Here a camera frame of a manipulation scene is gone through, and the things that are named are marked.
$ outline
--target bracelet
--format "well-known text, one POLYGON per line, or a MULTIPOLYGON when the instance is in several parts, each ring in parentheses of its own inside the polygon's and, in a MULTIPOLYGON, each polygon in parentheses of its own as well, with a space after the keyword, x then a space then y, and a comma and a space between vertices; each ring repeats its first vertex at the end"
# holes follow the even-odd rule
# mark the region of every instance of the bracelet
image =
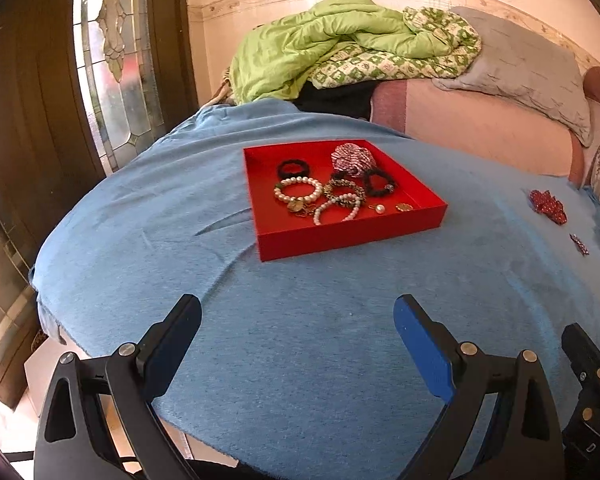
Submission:
POLYGON ((365 190, 369 196, 381 197, 387 196, 389 193, 394 192, 395 190, 395 180, 391 178, 391 175, 385 173, 378 168, 373 168, 371 170, 366 170, 365 174, 362 176, 362 181, 365 183, 365 190), (374 189, 371 185, 371 175, 381 176, 386 180, 386 184, 382 189, 374 189))
POLYGON ((353 209, 351 211, 351 213, 349 213, 347 215, 347 217, 344 220, 341 220, 342 222, 346 222, 349 220, 353 220, 356 215, 358 214, 358 211, 360 211, 360 204, 362 203, 362 200, 360 199, 360 197, 358 195, 355 195, 353 193, 345 193, 344 195, 340 195, 340 196, 335 196, 331 199, 329 199, 327 202, 325 202, 324 204, 318 206, 314 212, 314 224, 316 225, 322 225, 320 224, 320 215, 321 213, 327 209, 330 205, 332 204, 336 204, 336 203, 341 203, 346 201, 347 203, 349 202, 353 202, 354 206, 353 209))
POLYGON ((304 160, 300 160, 299 158, 290 158, 289 160, 285 160, 278 165, 278 177, 280 178, 280 180, 285 180, 286 178, 292 178, 296 176, 309 176, 309 165, 304 160), (284 171, 284 167, 289 166, 291 164, 300 166, 302 168, 302 171, 284 171))
MULTIPOLYGON (((364 189, 358 186, 358 184, 356 184, 355 182, 352 182, 350 180, 344 180, 342 178, 332 178, 324 185, 324 195, 329 200, 335 197, 335 195, 333 194, 334 187, 350 187, 353 191, 356 192, 357 198, 359 198, 362 202, 366 200, 366 194, 364 189)), ((341 200, 340 202, 338 202, 338 204, 343 207, 353 207, 355 206, 355 200, 348 198, 346 200, 341 200)))
POLYGON ((331 180, 342 180, 343 178, 347 178, 349 173, 346 171, 334 171, 331 173, 331 180))
POLYGON ((310 204, 311 202, 315 202, 318 200, 320 195, 322 194, 322 184, 315 180, 314 178, 309 178, 307 176, 292 176, 291 178, 286 178, 285 180, 280 181, 273 188, 273 194, 276 196, 280 202, 285 202, 287 204, 287 208, 289 211, 297 213, 300 211, 306 204, 310 204), (315 187, 313 193, 307 196, 288 196, 282 193, 282 189, 286 186, 290 186, 291 184, 311 184, 315 187))

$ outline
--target black hair scrunchie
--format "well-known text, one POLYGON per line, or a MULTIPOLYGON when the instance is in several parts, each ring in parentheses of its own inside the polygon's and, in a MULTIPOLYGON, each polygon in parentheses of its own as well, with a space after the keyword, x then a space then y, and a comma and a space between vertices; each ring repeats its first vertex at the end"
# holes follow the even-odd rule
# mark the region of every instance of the black hair scrunchie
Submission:
POLYGON ((289 160, 284 160, 278 165, 278 176, 280 177, 280 180, 298 176, 309 176, 309 165, 304 160, 300 160, 299 158, 290 158, 289 160), (291 164, 300 166, 302 171, 284 171, 285 166, 289 166, 291 164))

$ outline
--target black bracelet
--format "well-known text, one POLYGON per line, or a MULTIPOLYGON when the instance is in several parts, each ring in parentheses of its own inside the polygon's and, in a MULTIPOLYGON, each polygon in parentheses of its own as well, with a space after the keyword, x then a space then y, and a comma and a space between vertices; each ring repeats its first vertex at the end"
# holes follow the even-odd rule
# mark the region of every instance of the black bracelet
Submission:
POLYGON ((349 177, 349 173, 346 171, 334 171, 331 173, 331 180, 346 180, 349 177))
POLYGON ((300 160, 299 158, 290 158, 289 160, 285 160, 284 162, 280 163, 278 166, 278 176, 280 177, 280 180, 285 180, 286 178, 292 178, 294 176, 309 176, 309 165, 304 160, 300 160), (283 168, 289 164, 300 166, 302 171, 295 171, 293 173, 290 171, 284 171, 283 168))
POLYGON ((396 187, 395 180, 391 178, 391 175, 385 173, 382 170, 378 170, 378 168, 366 170, 364 175, 362 176, 362 182, 365 183, 366 194, 368 194, 369 196, 374 196, 376 198, 381 196, 387 196, 389 193, 394 192, 396 187), (374 189, 371 186, 372 175, 381 176, 386 180, 386 184, 384 184, 384 187, 382 189, 374 189))

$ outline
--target blue gripper pad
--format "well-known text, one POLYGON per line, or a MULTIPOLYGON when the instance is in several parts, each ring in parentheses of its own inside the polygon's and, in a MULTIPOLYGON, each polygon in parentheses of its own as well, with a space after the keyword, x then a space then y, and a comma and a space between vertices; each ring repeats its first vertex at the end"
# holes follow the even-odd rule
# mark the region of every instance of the blue gripper pad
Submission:
POLYGON ((395 301, 395 328, 431 394, 440 397, 448 404, 456 390, 452 364, 443 349, 436 345, 432 338, 433 334, 427 330, 427 328, 433 328, 434 325, 441 326, 445 331, 446 328, 440 323, 432 322, 413 298, 411 301, 415 303, 413 308, 407 303, 404 296, 395 301))

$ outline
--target metal screw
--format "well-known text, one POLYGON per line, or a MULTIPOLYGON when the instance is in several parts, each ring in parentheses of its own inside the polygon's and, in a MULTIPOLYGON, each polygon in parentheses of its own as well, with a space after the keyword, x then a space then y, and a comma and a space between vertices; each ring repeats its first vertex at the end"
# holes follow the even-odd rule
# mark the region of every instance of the metal screw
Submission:
POLYGON ((118 348, 118 353, 122 356, 131 355, 135 351, 136 345, 134 345, 133 343, 124 343, 120 346, 120 348, 118 348))
POLYGON ((528 363, 535 363, 538 361, 538 356, 533 350, 525 350, 522 352, 522 358, 528 363))
POLYGON ((476 355, 478 353, 478 347, 473 343, 462 343, 460 345, 460 351, 464 355, 476 355))
POLYGON ((65 352, 60 356, 61 364, 65 365, 74 360, 75 354, 73 352, 65 352))

